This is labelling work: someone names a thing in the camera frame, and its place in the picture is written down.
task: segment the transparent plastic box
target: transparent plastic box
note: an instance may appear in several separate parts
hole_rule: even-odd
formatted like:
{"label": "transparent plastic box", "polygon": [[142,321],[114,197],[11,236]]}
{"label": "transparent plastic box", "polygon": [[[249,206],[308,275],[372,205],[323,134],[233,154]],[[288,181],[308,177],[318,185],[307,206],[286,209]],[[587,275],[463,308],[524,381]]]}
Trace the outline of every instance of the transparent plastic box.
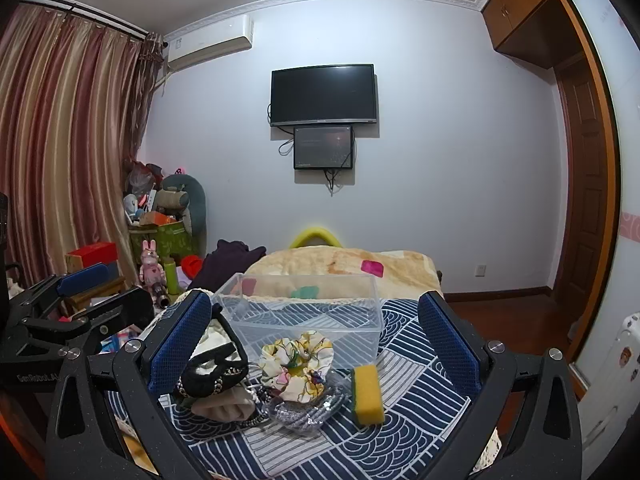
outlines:
{"label": "transparent plastic box", "polygon": [[375,362],[383,329],[373,276],[237,273],[216,293],[250,362],[276,339],[316,330],[334,345],[333,368]]}

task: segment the screw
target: screw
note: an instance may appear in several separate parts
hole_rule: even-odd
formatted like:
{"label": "screw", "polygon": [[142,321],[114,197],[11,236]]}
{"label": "screw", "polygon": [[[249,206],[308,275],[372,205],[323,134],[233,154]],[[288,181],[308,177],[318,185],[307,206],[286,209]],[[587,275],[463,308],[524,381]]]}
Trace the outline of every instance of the screw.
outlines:
{"label": "screw", "polygon": [[130,339],[124,344],[124,351],[128,354],[133,354],[140,350],[142,346],[142,341],[140,339]]}
{"label": "screw", "polygon": [[69,350],[69,352],[66,354],[66,357],[68,359],[71,359],[72,361],[74,359],[77,359],[80,356],[80,349],[79,348],[72,348],[71,350]]}
{"label": "screw", "polygon": [[554,361],[559,361],[560,359],[562,359],[562,352],[557,348],[550,348],[549,357],[551,357]]}
{"label": "screw", "polygon": [[504,343],[502,341],[498,341],[495,339],[489,341],[488,347],[489,350],[491,350],[491,352],[493,352],[494,354],[501,354],[502,352],[504,352]]}

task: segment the white radiator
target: white radiator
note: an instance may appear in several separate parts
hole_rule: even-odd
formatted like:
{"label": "white radiator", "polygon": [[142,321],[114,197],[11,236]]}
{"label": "white radiator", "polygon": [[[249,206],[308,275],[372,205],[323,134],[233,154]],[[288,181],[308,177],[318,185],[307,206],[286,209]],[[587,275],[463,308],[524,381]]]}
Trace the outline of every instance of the white radiator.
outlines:
{"label": "white radiator", "polygon": [[640,402],[640,313],[627,317],[593,384],[578,404],[582,478],[608,455]]}

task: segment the small black monitor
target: small black monitor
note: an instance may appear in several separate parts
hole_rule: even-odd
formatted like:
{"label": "small black monitor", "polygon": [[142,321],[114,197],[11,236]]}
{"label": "small black monitor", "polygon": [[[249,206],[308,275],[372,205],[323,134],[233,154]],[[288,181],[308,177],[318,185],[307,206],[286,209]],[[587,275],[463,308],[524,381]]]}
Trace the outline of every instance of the small black monitor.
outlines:
{"label": "small black monitor", "polygon": [[271,73],[271,125],[375,123],[372,64],[307,66]]}
{"label": "small black monitor", "polygon": [[351,126],[294,128],[293,167],[296,170],[350,170],[353,168]]}

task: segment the sponge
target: sponge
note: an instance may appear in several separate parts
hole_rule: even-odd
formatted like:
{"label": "sponge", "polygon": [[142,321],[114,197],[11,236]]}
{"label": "sponge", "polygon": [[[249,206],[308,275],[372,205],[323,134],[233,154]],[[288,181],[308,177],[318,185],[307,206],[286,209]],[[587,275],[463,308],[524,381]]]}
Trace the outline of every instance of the sponge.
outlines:
{"label": "sponge", "polygon": [[383,424],[385,412],[382,406],[382,392],[375,365],[365,365],[351,371],[353,387],[353,416],[357,424],[370,426]]}

